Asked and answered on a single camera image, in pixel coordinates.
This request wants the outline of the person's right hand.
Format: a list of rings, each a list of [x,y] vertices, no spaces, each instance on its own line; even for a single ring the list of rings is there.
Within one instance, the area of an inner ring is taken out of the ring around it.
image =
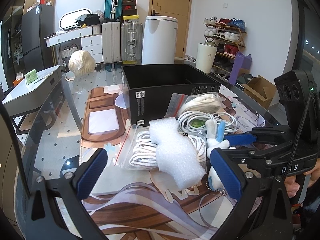
[[[319,179],[319,175],[320,175],[319,169],[320,169],[320,159],[317,159],[317,162],[314,168],[304,173],[304,175],[306,176],[310,175],[310,181],[309,181],[308,187],[311,187]],[[300,188],[300,185],[296,182],[295,176],[287,177],[284,180],[284,184],[285,184],[285,188],[289,198],[294,197]]]

